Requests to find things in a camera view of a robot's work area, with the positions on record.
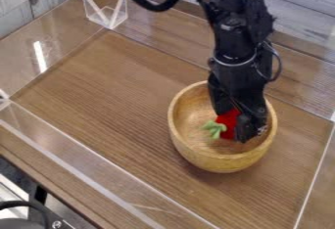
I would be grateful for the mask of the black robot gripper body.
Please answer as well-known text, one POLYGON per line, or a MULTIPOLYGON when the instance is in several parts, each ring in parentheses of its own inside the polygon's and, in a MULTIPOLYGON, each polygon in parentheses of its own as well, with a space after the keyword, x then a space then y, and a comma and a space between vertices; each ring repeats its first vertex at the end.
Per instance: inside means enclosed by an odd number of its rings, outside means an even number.
POLYGON ((266 106, 265 88, 275 80, 274 56, 275 50, 269 40, 243 48, 237 54, 234 49, 217 45, 209 61, 209 85, 222 88, 235 105, 251 109, 266 106))

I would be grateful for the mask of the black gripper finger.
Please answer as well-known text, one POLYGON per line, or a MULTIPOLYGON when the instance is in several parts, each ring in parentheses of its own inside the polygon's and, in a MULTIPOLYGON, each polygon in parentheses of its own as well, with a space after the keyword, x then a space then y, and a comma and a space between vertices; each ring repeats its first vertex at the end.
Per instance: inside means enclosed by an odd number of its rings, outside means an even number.
POLYGON ((255 109, 245 105, 235 105, 239 114, 237 115, 235 139, 246 143, 254 137, 261 136, 267 128, 269 111, 265 105, 257 106, 255 109))
POLYGON ((233 102, 231 96, 222 88, 215 85, 209 85, 209 91, 217 115, 223 115, 235 109, 235 103, 233 102))

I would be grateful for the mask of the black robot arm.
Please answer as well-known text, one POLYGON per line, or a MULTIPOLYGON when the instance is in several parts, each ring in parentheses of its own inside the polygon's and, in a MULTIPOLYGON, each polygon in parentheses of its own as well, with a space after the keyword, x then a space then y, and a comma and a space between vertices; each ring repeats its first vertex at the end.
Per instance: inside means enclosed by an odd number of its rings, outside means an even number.
MULTIPOLYGON (((241 143, 263 133, 269 109, 266 85, 281 72, 281 60, 269 40, 274 20, 266 0, 197 0, 214 31, 215 48, 209 60, 209 92, 217 119, 209 124, 213 136, 241 143)), ((134 0, 153 12, 170 10, 179 0, 157 4, 134 0)))

